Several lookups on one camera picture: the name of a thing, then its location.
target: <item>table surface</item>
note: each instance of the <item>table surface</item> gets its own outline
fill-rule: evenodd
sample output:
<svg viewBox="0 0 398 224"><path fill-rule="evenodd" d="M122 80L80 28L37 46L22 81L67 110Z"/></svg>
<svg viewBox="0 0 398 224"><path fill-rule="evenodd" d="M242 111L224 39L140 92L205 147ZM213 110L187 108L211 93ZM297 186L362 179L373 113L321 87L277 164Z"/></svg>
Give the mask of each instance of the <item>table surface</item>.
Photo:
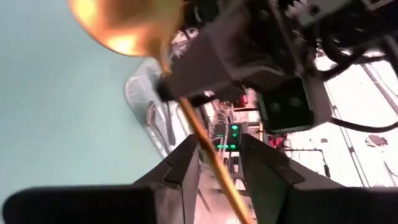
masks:
<svg viewBox="0 0 398 224"><path fill-rule="evenodd" d="M1 12L0 207L28 187L130 184L162 160L124 96L147 58L97 44L66 1L9 1Z"/></svg>

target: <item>black plastic part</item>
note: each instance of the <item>black plastic part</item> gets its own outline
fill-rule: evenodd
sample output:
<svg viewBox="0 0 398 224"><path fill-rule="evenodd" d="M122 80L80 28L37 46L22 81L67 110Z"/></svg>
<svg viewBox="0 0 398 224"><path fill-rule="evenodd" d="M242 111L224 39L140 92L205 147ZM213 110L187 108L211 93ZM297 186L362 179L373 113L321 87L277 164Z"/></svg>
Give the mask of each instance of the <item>black plastic part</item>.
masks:
<svg viewBox="0 0 398 224"><path fill-rule="evenodd" d="M198 141L189 136L132 185L41 187L9 197L6 224L193 223L199 182Z"/></svg>
<svg viewBox="0 0 398 224"><path fill-rule="evenodd" d="M290 39L292 31L285 26L285 16L274 3L264 4L263 9L270 14L270 19L256 23L262 30L256 33L256 26L251 24L259 18L252 15L264 11L251 4L248 0L231 2L225 14L199 32L189 50L173 64L173 75L164 80L170 90L169 96L189 98L208 90L216 93L232 82L252 75L254 79L248 78L245 85L269 90L302 71L300 57ZM259 47L260 43L253 43L254 37L263 48Z"/></svg>
<svg viewBox="0 0 398 224"><path fill-rule="evenodd" d="M329 32L339 40L338 46L347 48L366 45L387 34L396 34L398 2L391 1L375 11L361 9L361 1L330 15L333 26Z"/></svg>
<svg viewBox="0 0 398 224"><path fill-rule="evenodd" d="M190 3L197 7L197 13L201 21L198 28L213 22L219 14L216 0L190 0Z"/></svg>
<svg viewBox="0 0 398 224"><path fill-rule="evenodd" d="M249 1L248 8L252 15L248 32L251 41L270 54L287 76L294 76L302 65L286 15L276 1Z"/></svg>
<svg viewBox="0 0 398 224"><path fill-rule="evenodd" d="M323 165L323 170L325 170L325 176L330 178L330 169L328 165Z"/></svg>
<svg viewBox="0 0 398 224"><path fill-rule="evenodd" d="M202 95L197 95L197 96L193 96L191 98L189 98L189 101L191 103L191 105L196 108L202 105L205 105L207 103L212 102L213 100L216 99L216 96L206 96L205 94Z"/></svg>
<svg viewBox="0 0 398 224"><path fill-rule="evenodd" d="M243 134L243 173L259 223L397 223L397 188L344 187Z"/></svg>
<svg viewBox="0 0 398 224"><path fill-rule="evenodd" d="M270 134L304 131L331 119L329 97L319 77L291 79L278 89L258 93L257 100Z"/></svg>

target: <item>cable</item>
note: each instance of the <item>cable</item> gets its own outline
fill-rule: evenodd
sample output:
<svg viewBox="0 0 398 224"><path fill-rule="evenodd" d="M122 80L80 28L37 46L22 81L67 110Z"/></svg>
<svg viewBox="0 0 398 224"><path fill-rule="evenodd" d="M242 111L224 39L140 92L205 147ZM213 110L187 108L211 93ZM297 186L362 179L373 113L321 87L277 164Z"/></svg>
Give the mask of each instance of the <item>cable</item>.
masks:
<svg viewBox="0 0 398 224"><path fill-rule="evenodd" d="M386 56L374 56L374 57L361 57L354 64L365 64L365 63L374 63L381 62L386 60Z"/></svg>
<svg viewBox="0 0 398 224"><path fill-rule="evenodd" d="M365 133L384 133L387 131L391 131L395 128L398 128L398 122L395 122L392 125L388 125L385 127L370 127L370 126L364 126L364 125L360 125L360 124L354 124L348 121L343 121L337 118L331 118L331 120L329 121L329 123L335 124L337 126L341 126L343 128L348 128L351 130L355 130L355 131L361 131L361 132L365 132Z"/></svg>
<svg viewBox="0 0 398 224"><path fill-rule="evenodd" d="M166 102L166 108L167 108L167 118L166 118L167 137L169 139L169 144L174 146L176 140L175 140L175 135L174 135L172 112L170 110L170 102L169 101Z"/></svg>
<svg viewBox="0 0 398 224"><path fill-rule="evenodd" d="M258 111L258 109L257 108L234 109L234 112L244 112L244 111Z"/></svg>
<svg viewBox="0 0 398 224"><path fill-rule="evenodd" d="M330 21L324 22L320 28L322 49L330 60L337 63L337 66L327 71L320 71L321 77L324 81L328 81L331 80L332 78L335 78L337 75L349 69L349 67L352 66L352 64L356 63L358 60L361 60L361 62L365 62L366 60L371 60L370 58L363 56L367 51L367 48L365 47L354 48L352 55L346 55L342 51L340 51L334 45L333 37L328 33L329 22Z"/></svg>
<svg viewBox="0 0 398 224"><path fill-rule="evenodd" d="M366 51L367 50L365 48L355 49L352 55L347 56L344 60L341 61L341 63L337 64L337 66L335 66L334 68L331 68L327 71L320 71L322 80L328 81L343 73L345 70L349 69L350 66L355 63L355 61L360 59Z"/></svg>

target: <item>wire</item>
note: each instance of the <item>wire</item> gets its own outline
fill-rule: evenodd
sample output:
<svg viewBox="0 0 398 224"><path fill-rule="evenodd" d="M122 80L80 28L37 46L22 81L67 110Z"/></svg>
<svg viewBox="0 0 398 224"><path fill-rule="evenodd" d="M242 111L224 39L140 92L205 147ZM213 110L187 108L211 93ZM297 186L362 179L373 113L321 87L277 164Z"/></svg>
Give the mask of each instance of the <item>wire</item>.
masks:
<svg viewBox="0 0 398 224"><path fill-rule="evenodd" d="M257 108L242 108L242 109L234 109L235 112L244 112L244 111L258 111Z"/></svg>
<svg viewBox="0 0 398 224"><path fill-rule="evenodd" d="M363 62L372 62L373 60L381 60L381 57L369 58L365 57L364 54L367 51L366 47L355 47L353 49L352 55L346 55L341 50L339 50L334 43L333 36L329 34L329 22L326 21L322 24L320 28L320 37L322 40L322 49L326 56L337 63L337 66L331 68L327 71L320 71L321 77L323 81L331 80L335 78L337 75L343 73L345 70L349 69L350 66L354 63L358 63L360 61Z"/></svg>
<svg viewBox="0 0 398 224"><path fill-rule="evenodd" d="M351 130L355 130L355 131L361 131L361 132L365 132L365 133L384 133L387 131L391 131L395 128L398 128L398 122L395 122L392 125L388 125L385 127L370 127L370 126L364 126L364 125L360 125L360 124L354 124L348 121L343 121L337 118L331 118L331 120L329 121L332 124L335 124L337 126L341 126L343 128L348 128Z"/></svg>
<svg viewBox="0 0 398 224"><path fill-rule="evenodd" d="M355 49L352 55L347 56L344 60L341 61L341 63L338 63L337 66L335 66L334 68L331 68L327 71L320 71L322 80L328 81L343 73L345 70L349 69L350 66L355 63L355 61L360 59L366 51L367 50L364 48Z"/></svg>

